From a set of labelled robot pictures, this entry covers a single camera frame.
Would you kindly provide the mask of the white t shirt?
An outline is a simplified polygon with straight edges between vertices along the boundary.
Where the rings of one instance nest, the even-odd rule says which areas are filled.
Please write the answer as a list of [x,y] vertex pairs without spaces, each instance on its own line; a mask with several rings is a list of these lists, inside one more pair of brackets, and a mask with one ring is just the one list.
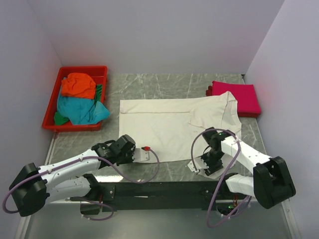
[[230,92],[203,98],[120,101],[119,135],[129,135],[137,148],[149,146],[160,162],[201,156],[207,143],[196,136],[210,127],[242,136],[237,100]]

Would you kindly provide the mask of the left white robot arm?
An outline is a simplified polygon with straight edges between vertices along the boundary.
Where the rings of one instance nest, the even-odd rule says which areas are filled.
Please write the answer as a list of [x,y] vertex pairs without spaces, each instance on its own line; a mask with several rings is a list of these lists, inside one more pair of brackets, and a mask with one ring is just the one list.
[[55,164],[24,166],[10,185],[9,194],[17,207],[16,212],[22,217],[64,198],[98,199],[102,189],[91,172],[137,162],[140,157],[141,151],[136,148],[135,141],[125,134],[118,140],[97,143],[79,155]]

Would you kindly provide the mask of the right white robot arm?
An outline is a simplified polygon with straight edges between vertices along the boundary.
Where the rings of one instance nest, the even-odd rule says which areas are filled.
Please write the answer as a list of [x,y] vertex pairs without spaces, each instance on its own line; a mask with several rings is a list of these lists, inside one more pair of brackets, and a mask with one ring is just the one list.
[[189,169],[206,175],[222,169],[221,158],[231,156],[220,176],[213,196],[229,199],[235,193],[253,197],[265,209],[293,197],[296,188],[285,160],[270,157],[244,143],[235,133],[220,128],[208,128],[199,134],[210,151],[191,157]]

